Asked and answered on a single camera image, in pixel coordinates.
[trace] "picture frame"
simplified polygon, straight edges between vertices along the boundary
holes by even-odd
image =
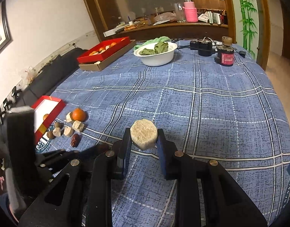
[[[5,46],[11,41],[7,18],[5,0],[0,3],[0,53]]]

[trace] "red date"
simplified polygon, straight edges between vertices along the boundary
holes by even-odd
[[[81,141],[81,137],[79,136],[79,134],[74,134],[71,138],[71,142],[70,142],[70,145],[75,148],[75,147],[78,147],[79,143]]]

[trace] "blue tablecloth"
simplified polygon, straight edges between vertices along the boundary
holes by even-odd
[[[77,107],[88,113],[81,151],[121,139],[135,120],[152,120],[179,150],[217,159],[270,224],[290,196],[290,127],[261,67],[248,54],[234,59],[224,67],[185,48],[149,67],[131,50],[102,72],[79,69],[64,81],[52,94],[67,103],[57,120]],[[65,136],[48,144],[40,151],[73,149]],[[176,181],[163,179],[156,148],[131,152],[126,179],[112,182],[114,226],[171,226]]]

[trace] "glass cup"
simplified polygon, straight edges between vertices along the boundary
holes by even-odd
[[[185,15],[182,3],[175,3],[174,11],[176,13],[176,19],[178,23],[186,22],[186,15]]]

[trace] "pink thermos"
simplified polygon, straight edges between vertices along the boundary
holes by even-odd
[[[184,9],[187,22],[198,22],[197,9],[193,0],[185,0]]]

